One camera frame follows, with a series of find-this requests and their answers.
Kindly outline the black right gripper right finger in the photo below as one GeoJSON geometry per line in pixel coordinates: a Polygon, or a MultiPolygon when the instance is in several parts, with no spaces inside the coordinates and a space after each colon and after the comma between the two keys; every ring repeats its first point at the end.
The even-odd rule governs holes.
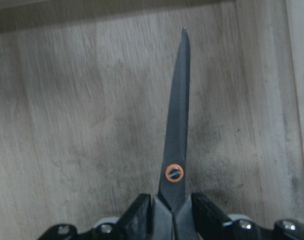
{"type": "Polygon", "coordinates": [[[202,193],[191,199],[195,228],[204,240],[304,240],[304,224],[297,220],[279,219],[266,229],[244,217],[231,219],[202,193]]]}

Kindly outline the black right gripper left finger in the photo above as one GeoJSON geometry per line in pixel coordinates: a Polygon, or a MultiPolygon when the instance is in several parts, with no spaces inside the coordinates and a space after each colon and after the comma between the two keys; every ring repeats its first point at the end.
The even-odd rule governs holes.
{"type": "Polygon", "coordinates": [[[105,221],[79,233],[72,224],[48,228],[40,240],[145,240],[149,231],[151,196],[141,193],[115,223],[105,221]]]}

